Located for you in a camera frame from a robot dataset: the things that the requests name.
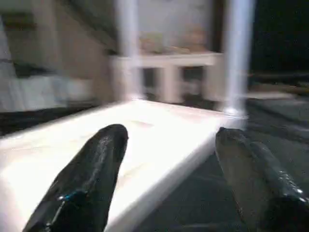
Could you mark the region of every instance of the white surface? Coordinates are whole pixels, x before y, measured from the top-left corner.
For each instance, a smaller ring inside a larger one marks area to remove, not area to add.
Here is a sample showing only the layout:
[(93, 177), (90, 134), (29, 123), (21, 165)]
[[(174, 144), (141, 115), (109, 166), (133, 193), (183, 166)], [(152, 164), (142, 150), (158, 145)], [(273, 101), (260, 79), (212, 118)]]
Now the white surface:
[(219, 127), (233, 121), (214, 111), (130, 101), (6, 137), (0, 140), (0, 230), (21, 231), (61, 169), (112, 123), (127, 127), (129, 141), (106, 231), (127, 232), (207, 158)]

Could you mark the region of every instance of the white table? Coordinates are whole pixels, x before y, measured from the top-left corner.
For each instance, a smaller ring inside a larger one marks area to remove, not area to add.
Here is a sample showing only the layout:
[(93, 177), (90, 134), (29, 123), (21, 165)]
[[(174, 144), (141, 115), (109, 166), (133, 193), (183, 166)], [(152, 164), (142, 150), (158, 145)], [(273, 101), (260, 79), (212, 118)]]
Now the white table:
[(128, 232), (207, 159), (219, 127), (238, 122), (215, 111), (128, 101), (3, 138), (0, 231), (21, 231), (61, 169), (112, 123), (127, 127), (129, 141), (106, 231)]

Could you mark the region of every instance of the white wall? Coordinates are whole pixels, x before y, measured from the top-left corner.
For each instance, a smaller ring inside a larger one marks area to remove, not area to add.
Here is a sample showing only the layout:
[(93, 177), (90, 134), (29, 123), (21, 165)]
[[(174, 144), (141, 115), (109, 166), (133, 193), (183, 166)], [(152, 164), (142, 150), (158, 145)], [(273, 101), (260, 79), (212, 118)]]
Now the white wall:
[(209, 38), (211, 0), (138, 0), (140, 32), (160, 32), (164, 45), (184, 34), (189, 26), (199, 25)]

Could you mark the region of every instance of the white pole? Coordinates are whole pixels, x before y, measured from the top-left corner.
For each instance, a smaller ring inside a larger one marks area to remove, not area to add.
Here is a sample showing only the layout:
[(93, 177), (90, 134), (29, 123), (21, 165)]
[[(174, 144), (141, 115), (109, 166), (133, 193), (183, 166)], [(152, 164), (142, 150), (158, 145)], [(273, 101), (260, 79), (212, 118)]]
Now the white pole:
[(255, 0), (229, 0), (225, 57), (227, 95), (223, 108), (233, 116), (246, 116), (244, 96), (247, 89)]
[(123, 67), (125, 82), (129, 87), (127, 99), (143, 99), (142, 73), (140, 70), (139, 55), (139, 29), (138, 29), (138, 1), (118, 0), (117, 1), (119, 35), (122, 55), (129, 58)]

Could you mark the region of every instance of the dark floor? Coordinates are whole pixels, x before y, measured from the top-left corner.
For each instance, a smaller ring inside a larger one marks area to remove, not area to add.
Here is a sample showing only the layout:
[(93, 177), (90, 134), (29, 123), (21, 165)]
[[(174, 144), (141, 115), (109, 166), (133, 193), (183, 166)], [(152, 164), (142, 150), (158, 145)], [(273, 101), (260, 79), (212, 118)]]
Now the dark floor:
[(195, 170), (135, 232), (242, 232), (230, 187), (215, 154)]

